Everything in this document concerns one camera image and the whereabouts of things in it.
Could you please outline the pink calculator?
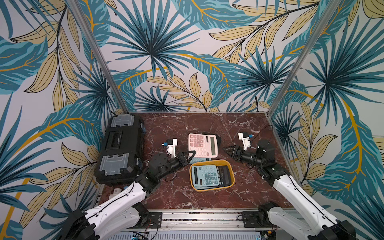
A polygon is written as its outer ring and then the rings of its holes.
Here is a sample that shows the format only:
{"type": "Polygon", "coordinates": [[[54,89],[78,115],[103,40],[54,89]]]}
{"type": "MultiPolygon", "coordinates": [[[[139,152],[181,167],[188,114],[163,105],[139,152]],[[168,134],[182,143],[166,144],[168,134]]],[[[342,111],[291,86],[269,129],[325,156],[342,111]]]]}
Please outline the pink calculator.
{"type": "Polygon", "coordinates": [[[189,151],[195,151],[198,158],[216,158],[218,156],[218,142],[216,135],[193,134],[188,135],[189,151]]]}

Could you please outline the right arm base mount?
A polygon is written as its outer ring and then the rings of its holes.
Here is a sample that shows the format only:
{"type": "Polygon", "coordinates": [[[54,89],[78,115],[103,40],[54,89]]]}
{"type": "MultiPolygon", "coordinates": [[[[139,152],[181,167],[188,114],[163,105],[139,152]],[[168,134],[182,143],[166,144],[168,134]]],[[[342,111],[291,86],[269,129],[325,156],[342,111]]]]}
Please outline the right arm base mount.
{"type": "Polygon", "coordinates": [[[240,215],[237,216],[237,220],[242,222],[245,228],[279,228],[270,222],[265,212],[241,212],[240,215]]]}

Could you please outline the white pipe elbow fitting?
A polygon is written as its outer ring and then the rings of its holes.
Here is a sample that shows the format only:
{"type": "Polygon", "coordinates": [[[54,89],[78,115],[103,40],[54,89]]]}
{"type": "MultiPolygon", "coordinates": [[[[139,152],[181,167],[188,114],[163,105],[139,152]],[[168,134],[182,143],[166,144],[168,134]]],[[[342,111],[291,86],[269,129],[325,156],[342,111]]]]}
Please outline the white pipe elbow fitting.
{"type": "Polygon", "coordinates": [[[115,188],[113,190],[113,193],[109,195],[109,200],[111,200],[112,198],[116,197],[118,194],[120,194],[121,192],[123,191],[123,189],[121,188],[115,188]]]}

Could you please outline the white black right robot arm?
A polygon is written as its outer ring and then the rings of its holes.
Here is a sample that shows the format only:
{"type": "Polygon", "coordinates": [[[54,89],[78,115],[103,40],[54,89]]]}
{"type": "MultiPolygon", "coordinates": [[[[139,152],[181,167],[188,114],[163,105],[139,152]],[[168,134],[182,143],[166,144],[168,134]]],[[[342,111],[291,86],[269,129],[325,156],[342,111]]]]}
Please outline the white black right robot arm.
{"type": "Polygon", "coordinates": [[[318,204],[275,158],[275,147],[267,140],[258,143],[253,153],[235,145],[223,149],[231,158],[257,170],[271,187],[282,194],[304,219],[293,217],[274,202],[258,207],[261,226],[284,230],[296,240],[354,240],[356,229],[348,221],[340,221],[318,204]]]}

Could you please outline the yellow plastic tray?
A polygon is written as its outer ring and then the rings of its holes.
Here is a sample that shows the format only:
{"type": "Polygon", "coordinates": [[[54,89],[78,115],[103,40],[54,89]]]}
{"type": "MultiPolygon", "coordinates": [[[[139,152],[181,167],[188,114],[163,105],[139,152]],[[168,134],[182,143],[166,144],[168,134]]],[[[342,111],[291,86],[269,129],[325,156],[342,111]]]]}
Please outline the yellow plastic tray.
{"type": "Polygon", "coordinates": [[[231,164],[226,160],[194,163],[190,167],[191,185],[197,192],[231,188],[235,176],[231,164]]]}

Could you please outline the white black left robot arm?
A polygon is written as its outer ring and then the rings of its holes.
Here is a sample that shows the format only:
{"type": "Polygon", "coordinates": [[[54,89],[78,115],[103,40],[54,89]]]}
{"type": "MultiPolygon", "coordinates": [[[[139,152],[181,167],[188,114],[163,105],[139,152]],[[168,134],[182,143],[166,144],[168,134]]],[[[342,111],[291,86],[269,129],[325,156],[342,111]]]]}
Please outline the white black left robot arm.
{"type": "Polygon", "coordinates": [[[148,166],[121,193],[103,204],[86,211],[69,214],[60,230],[58,240],[107,240],[124,229],[145,223],[148,210],[142,201],[154,193],[161,180],[187,166],[196,151],[187,151],[169,158],[156,154],[148,166]]]}

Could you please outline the black keyed calculator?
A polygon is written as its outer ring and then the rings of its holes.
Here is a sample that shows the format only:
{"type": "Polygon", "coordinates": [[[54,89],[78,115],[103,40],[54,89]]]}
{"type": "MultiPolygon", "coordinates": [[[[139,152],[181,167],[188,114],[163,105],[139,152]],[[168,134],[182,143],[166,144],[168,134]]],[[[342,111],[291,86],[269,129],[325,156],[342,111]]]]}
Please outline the black keyed calculator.
{"type": "Polygon", "coordinates": [[[229,187],[232,184],[231,174],[228,166],[218,166],[218,187],[229,187]]]}

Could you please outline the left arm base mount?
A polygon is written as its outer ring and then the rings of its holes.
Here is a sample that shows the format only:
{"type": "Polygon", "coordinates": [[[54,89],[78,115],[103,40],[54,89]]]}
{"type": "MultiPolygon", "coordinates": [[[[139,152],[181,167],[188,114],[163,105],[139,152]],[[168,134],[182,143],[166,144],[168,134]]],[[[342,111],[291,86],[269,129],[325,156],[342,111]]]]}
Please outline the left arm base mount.
{"type": "Polygon", "coordinates": [[[149,212],[140,217],[139,222],[133,227],[135,229],[159,229],[162,226],[163,213],[149,212]]]}

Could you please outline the small teal calculator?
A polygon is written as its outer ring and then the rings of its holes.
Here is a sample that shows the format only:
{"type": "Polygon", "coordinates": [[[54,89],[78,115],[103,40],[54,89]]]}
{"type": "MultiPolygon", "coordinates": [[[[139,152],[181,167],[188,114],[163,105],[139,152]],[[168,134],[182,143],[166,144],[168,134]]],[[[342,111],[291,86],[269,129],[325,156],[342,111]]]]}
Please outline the small teal calculator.
{"type": "Polygon", "coordinates": [[[196,189],[200,190],[218,187],[219,179],[217,166],[193,166],[192,183],[196,189]]]}

